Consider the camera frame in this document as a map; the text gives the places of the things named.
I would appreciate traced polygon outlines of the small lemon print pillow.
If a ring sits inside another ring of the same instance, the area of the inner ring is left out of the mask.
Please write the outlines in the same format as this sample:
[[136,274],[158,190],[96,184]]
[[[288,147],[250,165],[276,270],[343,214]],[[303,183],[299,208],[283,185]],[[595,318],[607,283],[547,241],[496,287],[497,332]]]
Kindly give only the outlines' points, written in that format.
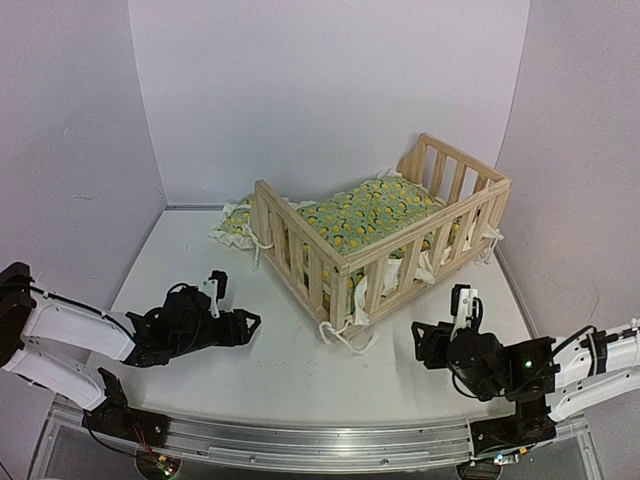
[[246,196],[237,204],[227,203],[222,210],[224,218],[212,227],[208,237],[226,247],[253,249],[251,210],[254,204],[254,195]]

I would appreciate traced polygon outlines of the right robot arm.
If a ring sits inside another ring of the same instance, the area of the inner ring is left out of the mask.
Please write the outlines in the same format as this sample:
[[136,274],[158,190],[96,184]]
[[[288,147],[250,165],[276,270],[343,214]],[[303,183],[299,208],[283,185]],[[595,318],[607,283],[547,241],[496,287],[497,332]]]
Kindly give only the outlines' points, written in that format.
[[562,420],[639,387],[637,323],[610,330],[588,325],[568,338],[508,346],[492,333],[446,322],[415,322],[411,333],[417,361],[448,370],[465,396],[514,404],[513,414],[471,422],[476,458],[550,441]]

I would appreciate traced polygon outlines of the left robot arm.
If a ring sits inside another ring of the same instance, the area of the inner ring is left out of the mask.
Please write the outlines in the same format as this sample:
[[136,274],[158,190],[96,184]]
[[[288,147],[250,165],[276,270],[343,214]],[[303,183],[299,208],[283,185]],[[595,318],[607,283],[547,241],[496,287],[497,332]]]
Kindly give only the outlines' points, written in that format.
[[14,262],[1,272],[1,368],[74,402],[86,428],[130,441],[162,443],[169,419],[130,406],[119,378],[73,357],[80,349],[138,369],[209,347],[248,344],[261,324],[243,309],[224,311],[228,276],[214,270],[200,286],[178,283],[144,314],[103,311],[36,284]]

